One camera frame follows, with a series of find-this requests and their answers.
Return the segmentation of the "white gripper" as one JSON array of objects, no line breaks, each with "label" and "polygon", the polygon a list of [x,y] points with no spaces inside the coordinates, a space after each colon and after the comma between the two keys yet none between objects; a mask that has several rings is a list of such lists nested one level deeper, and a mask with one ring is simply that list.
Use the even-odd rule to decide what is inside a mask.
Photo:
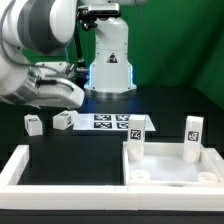
[{"label": "white gripper", "polygon": [[37,97],[30,102],[35,106],[80,108],[85,93],[76,84],[64,78],[41,79],[37,81]]}]

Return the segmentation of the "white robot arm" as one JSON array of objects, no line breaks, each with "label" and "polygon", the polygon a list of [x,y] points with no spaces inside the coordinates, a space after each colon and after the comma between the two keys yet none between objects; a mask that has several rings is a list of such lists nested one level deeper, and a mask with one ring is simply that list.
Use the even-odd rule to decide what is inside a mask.
[{"label": "white robot arm", "polygon": [[[124,96],[136,90],[127,59],[127,0],[0,0],[0,100],[10,104],[78,108],[85,94]],[[78,87],[50,64],[32,64],[24,49],[55,54],[77,36],[76,24],[95,30],[95,59]]]}]

